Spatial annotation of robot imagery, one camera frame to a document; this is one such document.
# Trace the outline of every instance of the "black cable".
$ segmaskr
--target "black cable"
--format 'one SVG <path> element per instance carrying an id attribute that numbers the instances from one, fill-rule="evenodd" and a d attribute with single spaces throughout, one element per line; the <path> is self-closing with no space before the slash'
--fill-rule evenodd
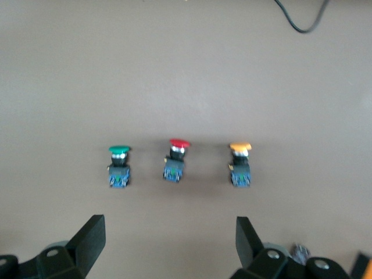
<path id="1" fill-rule="evenodd" d="M 326 6 L 327 4 L 329 3 L 330 0 L 324 0 L 323 4 L 321 4 L 321 7 L 320 7 L 320 10 L 319 10 L 319 13 L 318 15 L 316 16 L 316 19 L 313 23 L 313 25 L 311 25 L 310 28 L 308 29 L 300 29 L 296 26 L 296 24 L 292 21 L 292 19 L 290 18 L 287 10 L 284 8 L 283 4 L 279 1 L 279 0 L 274 0 L 278 5 L 279 7 L 281 8 L 281 10 L 283 11 L 285 17 L 287 18 L 288 22 L 290 23 L 290 25 L 297 31 L 297 32 L 300 32 L 300 33 L 310 33 L 311 31 L 313 31 L 319 24 L 320 22 L 320 19 L 324 13 L 324 10 L 326 9 Z"/>

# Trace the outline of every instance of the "gray surface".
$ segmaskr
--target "gray surface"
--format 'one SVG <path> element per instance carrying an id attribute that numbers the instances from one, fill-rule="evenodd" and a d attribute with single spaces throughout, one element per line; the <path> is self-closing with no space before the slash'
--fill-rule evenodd
<path id="1" fill-rule="evenodd" d="M 283 1 L 301 27 L 321 1 Z M 372 251 L 372 2 L 300 35 L 274 1 L 1 1 L 0 253 L 105 214 L 93 278 L 228 278 L 235 218 L 350 268 Z M 167 140 L 191 141 L 179 184 Z M 252 144 L 249 189 L 230 141 Z M 108 147 L 132 184 L 110 189 Z"/>

